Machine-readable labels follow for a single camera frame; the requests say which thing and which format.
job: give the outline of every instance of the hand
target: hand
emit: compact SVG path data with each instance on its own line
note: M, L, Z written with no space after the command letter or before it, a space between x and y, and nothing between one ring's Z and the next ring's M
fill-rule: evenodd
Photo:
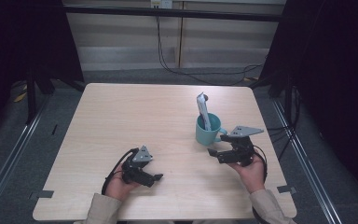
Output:
M140 184L136 182L126 184L122 178L123 172L121 165L122 164L117 167L116 173L113 175L112 179L107 185L105 195L124 202L129 196L130 191L139 187Z
M249 193L253 193L264 187L264 163L261 159L254 155L254 160L248 166L242 167L237 163L228 163L241 177L242 183L245 185Z

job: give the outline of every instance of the sleeve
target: sleeve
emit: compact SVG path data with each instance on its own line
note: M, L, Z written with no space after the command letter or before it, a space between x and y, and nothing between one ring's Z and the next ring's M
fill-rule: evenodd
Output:
M117 211L120 206L121 201L95 193L87 219L75 224L114 224L117 222Z
M258 215L268 223L296 224L290 217L285 217L275 196L268 189L261 189L250 195L252 206Z

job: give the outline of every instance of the black cable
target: black cable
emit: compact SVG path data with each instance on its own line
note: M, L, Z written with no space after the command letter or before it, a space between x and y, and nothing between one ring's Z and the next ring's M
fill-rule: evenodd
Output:
M176 75L180 75L180 76L188 76L188 77L192 77L194 79L196 79L197 81L209 84L209 85L213 85L213 86L234 86L236 84L239 84L241 82L243 82L243 80L246 78L246 73L250 72L254 69L256 69L257 67L263 66L264 64L252 64L252 65L248 65L246 66L242 72L233 72L233 73L184 73L184 72L178 72L178 71L173 71L165 62L164 59L164 55L162 53L162 44L161 44L161 36L160 36L160 29L159 29L159 16L156 16L156 22L157 22L157 29L158 29L158 60L159 63L161 64L161 66L171 72L174 73ZM198 76L198 75L239 75L239 74L243 74L242 78L239 81L236 81L234 83L230 83L230 84L216 84L216 83L212 83L212 82L208 82L205 80L202 80L198 77L194 77L194 76Z
M130 153L134 153L134 152L137 152L137 148L133 148L133 149L130 149L128 152L126 152L120 160L118 160L118 162L116 163L115 167L113 168L112 172L110 172L109 176L105 179L104 183L103 183L103 188L101 190L101 194L104 195L105 192L106 192L106 188L107 188L107 185L109 184L110 180L112 179L113 175L115 175L116 173L118 172L121 172L121 171L117 171L116 172L116 169L118 168L118 166L121 164L121 162L130 154Z
M268 174L268 171L267 171L267 157L266 157L266 154L264 153L263 149L261 149L260 147L258 146L255 146L253 145L253 147L257 147L264 155L264 160L263 158L261 157L260 154L258 154L257 152L255 152L255 155L257 157L259 157L261 159L261 161L264 163L264 182L266 182L266 179L267 179L267 174ZM255 216L255 219L259 222L259 223L262 223L262 224L269 224L266 220L264 220L260 215L258 215L257 211L255 211L255 208L252 207L252 212Z

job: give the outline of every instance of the black curtain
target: black curtain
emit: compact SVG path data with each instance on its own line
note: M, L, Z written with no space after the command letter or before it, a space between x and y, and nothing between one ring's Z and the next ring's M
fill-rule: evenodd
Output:
M59 7L62 2L0 1L0 111L11 85L25 80L30 68L45 79L84 81L65 12L34 5Z

